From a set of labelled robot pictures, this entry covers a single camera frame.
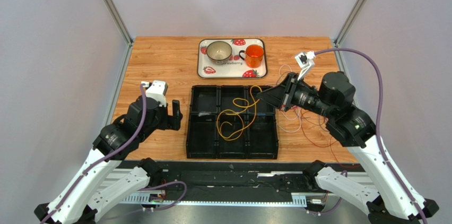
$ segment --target wooden tabletop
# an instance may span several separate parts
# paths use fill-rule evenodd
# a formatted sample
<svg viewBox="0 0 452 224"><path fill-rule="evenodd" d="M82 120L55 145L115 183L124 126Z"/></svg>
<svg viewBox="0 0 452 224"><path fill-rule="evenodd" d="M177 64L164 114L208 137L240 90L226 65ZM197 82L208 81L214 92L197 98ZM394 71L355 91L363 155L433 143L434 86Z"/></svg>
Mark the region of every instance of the wooden tabletop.
<svg viewBox="0 0 452 224"><path fill-rule="evenodd" d="M212 38L260 38L265 44L268 74L262 79L202 79L197 74L198 45L203 39ZM179 131L157 130L131 154L128 159L140 160L150 157L154 160L187 160L185 143L187 136L187 118L189 112L191 90L194 85L266 85L275 83L279 69L287 64L295 72L300 72L293 58L301 51L322 50L331 48L327 37L137 37L128 63L121 92L115 109L114 118L127 112L130 103L140 95L140 82L161 80L168 83L166 94L169 103L169 113L172 112L171 101L180 101L180 109L184 118ZM306 76L305 81L319 87L323 75L338 71L333 53L319 55L315 59L315 67ZM281 73L289 70L288 66L281 68ZM295 118L295 113L286 113L289 118ZM317 115L306 112L302 121L302 130L287 133L277 128L279 138L279 155L277 160L243 160L243 161L286 161L312 162L316 159L323 162L336 162L332 150L340 162L356 162L349 152L339 143L330 144L331 136L319 126ZM288 120L281 112L276 112L278 124L287 131L299 127L298 119Z"/></svg>

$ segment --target black organizer tray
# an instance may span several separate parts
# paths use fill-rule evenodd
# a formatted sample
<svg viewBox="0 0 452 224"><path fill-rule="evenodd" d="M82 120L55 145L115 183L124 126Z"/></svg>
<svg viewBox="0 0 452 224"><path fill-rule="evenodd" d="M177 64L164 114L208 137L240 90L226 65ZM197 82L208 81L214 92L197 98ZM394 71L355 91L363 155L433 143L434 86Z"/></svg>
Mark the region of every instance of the black organizer tray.
<svg viewBox="0 0 452 224"><path fill-rule="evenodd" d="M260 86L262 90L270 87ZM278 137L276 132L275 109L259 101L256 105L255 121L241 136L234 141L226 141L217 132L216 119L218 114L226 109L242 111L243 108L235 106L234 98L247 99L250 104L253 100L249 93L250 86L207 86L192 87L192 102L188 117L188 133L186 141L187 158L209 159L276 159L278 155ZM253 97L259 90L252 89ZM244 101L237 100L238 105L245 106ZM248 108L240 114L245 126L254 117L254 107ZM236 115L221 115L219 124L229 122L222 128L224 136L242 128L242 121Z"/></svg>

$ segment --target mug handle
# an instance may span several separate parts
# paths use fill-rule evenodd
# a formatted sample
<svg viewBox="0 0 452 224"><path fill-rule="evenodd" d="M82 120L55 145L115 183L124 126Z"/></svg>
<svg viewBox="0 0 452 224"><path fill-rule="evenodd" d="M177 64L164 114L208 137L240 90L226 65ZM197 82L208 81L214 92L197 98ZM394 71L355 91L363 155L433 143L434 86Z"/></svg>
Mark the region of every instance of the mug handle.
<svg viewBox="0 0 452 224"><path fill-rule="evenodd" d="M242 57L242 55L241 55L242 53L245 54L245 51L244 51L244 50L239 51L239 57L240 57L241 59L245 60L245 58Z"/></svg>

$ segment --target white wall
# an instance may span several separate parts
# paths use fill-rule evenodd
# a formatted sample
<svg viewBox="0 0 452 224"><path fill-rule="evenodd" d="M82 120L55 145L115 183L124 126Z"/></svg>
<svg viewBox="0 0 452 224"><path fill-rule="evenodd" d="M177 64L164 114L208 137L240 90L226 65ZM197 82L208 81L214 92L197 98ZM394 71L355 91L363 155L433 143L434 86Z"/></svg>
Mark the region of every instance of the white wall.
<svg viewBox="0 0 452 224"><path fill-rule="evenodd" d="M356 0L113 0L136 36L336 37Z"/></svg>
<svg viewBox="0 0 452 224"><path fill-rule="evenodd" d="M382 136L412 185L450 223L452 0L368 0L343 47L369 54L383 74ZM372 117L378 89L363 58L344 54L358 103Z"/></svg>
<svg viewBox="0 0 452 224"><path fill-rule="evenodd" d="M126 45L102 0L0 4L0 222L38 223L103 127Z"/></svg>

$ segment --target strawberry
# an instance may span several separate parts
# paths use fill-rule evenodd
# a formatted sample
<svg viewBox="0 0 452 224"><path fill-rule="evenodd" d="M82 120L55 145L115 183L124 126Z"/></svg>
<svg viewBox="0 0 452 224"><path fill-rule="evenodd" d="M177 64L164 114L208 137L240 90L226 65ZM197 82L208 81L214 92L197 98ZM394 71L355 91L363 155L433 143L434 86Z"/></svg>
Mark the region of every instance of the strawberry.
<svg viewBox="0 0 452 224"><path fill-rule="evenodd" d="M206 46L201 46L201 53L202 54L207 54L207 47Z"/></svg>
<svg viewBox="0 0 452 224"><path fill-rule="evenodd" d="M258 75L259 75L259 74L257 73L256 70L251 69L251 70L246 71L246 72L242 75L242 77L256 77L256 76L258 76Z"/></svg>
<svg viewBox="0 0 452 224"><path fill-rule="evenodd" d="M232 39L231 43L233 45L245 45L246 44L244 39Z"/></svg>
<svg viewBox="0 0 452 224"><path fill-rule="evenodd" d="M203 70L206 74L214 74L216 72L215 69L213 69L213 67L211 66L206 66L205 68L203 68Z"/></svg>

